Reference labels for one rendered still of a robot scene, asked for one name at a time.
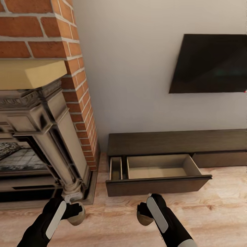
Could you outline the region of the pillar candle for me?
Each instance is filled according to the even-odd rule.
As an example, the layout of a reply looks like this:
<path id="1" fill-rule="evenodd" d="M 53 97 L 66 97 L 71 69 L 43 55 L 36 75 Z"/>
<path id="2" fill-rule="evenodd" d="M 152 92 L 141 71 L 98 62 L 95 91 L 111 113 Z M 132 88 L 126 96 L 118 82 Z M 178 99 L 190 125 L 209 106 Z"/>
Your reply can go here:
<path id="1" fill-rule="evenodd" d="M 150 225 L 154 221 L 154 218 L 150 218 L 148 216 L 141 215 L 139 211 L 137 211 L 137 218 L 138 218 L 138 221 L 140 222 L 140 224 L 142 224 L 144 226 Z"/>
<path id="2" fill-rule="evenodd" d="M 78 215 L 69 217 L 67 219 L 73 226 L 80 225 L 84 221 L 85 215 L 86 215 L 86 210 L 84 208 L 84 205 L 81 202 L 78 202 L 78 201 L 74 202 L 73 204 L 75 204 L 75 203 L 79 203 L 79 205 L 82 206 L 82 212 L 79 212 Z"/>

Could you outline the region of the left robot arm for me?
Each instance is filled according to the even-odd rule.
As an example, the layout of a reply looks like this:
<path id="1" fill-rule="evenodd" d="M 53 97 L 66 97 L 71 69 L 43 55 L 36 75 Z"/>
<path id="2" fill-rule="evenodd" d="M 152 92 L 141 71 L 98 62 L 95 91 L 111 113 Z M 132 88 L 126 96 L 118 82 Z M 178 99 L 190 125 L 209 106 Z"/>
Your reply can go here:
<path id="1" fill-rule="evenodd" d="M 66 195 L 64 200 L 61 197 L 51 198 L 42 214 L 25 231 L 17 247 L 47 247 L 59 222 L 82 212 L 82 206 L 79 203 L 71 204 L 71 201 L 82 197 L 82 193 L 77 192 Z"/>

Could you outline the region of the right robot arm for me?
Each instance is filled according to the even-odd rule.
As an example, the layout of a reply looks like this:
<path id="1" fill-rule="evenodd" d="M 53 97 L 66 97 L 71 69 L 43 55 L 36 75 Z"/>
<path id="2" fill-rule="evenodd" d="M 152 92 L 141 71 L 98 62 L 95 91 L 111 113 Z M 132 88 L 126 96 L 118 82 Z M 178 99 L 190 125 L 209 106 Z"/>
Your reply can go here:
<path id="1" fill-rule="evenodd" d="M 161 194 L 148 194 L 146 202 L 137 206 L 141 215 L 154 218 L 167 247 L 199 247 L 175 216 Z"/>

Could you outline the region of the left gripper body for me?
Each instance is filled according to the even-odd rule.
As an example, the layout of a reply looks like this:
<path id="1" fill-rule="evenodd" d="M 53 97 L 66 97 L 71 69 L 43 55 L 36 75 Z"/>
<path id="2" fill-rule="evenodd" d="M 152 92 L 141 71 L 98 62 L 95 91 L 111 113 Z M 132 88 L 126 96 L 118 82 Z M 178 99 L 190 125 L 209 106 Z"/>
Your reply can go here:
<path id="1" fill-rule="evenodd" d="M 69 206 L 69 211 L 67 213 L 67 215 L 62 218 L 61 220 L 64 220 L 64 219 L 68 219 L 69 217 L 72 217 L 72 216 L 76 216 L 79 214 L 79 203 L 75 203 L 75 204 L 68 204 Z"/>

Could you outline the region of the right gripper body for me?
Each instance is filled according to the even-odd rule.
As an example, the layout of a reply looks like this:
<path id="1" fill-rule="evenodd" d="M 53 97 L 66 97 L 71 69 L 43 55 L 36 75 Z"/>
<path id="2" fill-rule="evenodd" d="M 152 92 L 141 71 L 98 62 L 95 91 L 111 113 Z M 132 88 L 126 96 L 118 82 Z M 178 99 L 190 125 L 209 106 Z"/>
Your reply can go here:
<path id="1" fill-rule="evenodd" d="M 140 214 L 148 216 L 150 218 L 153 218 L 152 215 L 150 214 L 146 202 L 141 202 L 140 203 Z"/>

